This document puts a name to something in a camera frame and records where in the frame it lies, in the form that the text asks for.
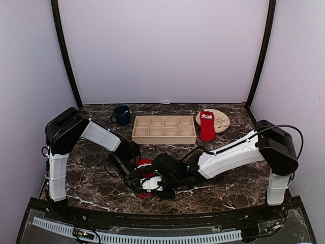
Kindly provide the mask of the plain red sock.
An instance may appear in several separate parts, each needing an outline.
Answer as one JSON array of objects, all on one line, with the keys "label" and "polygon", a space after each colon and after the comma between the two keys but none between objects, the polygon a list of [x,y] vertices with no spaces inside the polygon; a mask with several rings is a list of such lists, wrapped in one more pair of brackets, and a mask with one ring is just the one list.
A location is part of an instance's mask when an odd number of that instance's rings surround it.
[{"label": "plain red sock", "polygon": [[[153,172],[145,173],[145,169],[144,168],[146,166],[150,166],[151,164],[152,164],[152,161],[150,159],[137,160],[137,166],[140,169],[140,172],[141,172],[141,174],[142,174],[142,176],[144,178],[151,178],[151,177],[154,176],[154,173]],[[152,193],[151,192],[140,193],[139,196],[140,196],[141,199],[144,199],[144,198],[151,197],[152,196]]]}]

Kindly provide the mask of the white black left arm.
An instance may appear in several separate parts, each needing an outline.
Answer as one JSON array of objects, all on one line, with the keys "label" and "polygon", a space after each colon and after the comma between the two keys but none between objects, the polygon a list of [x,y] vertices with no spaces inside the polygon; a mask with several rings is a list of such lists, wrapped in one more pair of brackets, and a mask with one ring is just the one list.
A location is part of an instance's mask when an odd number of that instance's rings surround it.
[{"label": "white black left arm", "polygon": [[91,141],[111,152],[109,160],[123,177],[125,185],[134,191],[140,189],[142,174],[136,166],[136,158],[140,155],[139,145],[96,123],[75,107],[70,107],[45,127],[46,152],[43,156],[47,158],[45,176],[48,195],[57,202],[51,212],[61,222],[72,217],[71,209],[59,201],[66,198],[67,163],[80,139]]}]

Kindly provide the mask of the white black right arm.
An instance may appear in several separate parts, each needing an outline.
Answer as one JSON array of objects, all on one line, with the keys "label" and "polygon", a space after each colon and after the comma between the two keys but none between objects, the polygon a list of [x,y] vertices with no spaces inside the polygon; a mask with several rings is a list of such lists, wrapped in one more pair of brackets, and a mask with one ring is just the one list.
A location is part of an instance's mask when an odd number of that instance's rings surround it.
[{"label": "white black right arm", "polygon": [[218,149],[195,154],[189,152],[181,159],[168,154],[158,155],[152,168],[156,174],[148,183],[143,182],[142,188],[158,191],[162,198],[173,198],[174,190],[181,186],[189,188],[232,169],[258,161],[266,161],[271,169],[267,188],[267,203],[259,210],[259,216],[269,221],[278,214],[279,205],[284,201],[285,191],[291,176],[298,169],[298,159],[291,134],[285,131],[294,126],[274,125],[267,120],[260,120],[244,137]]}]

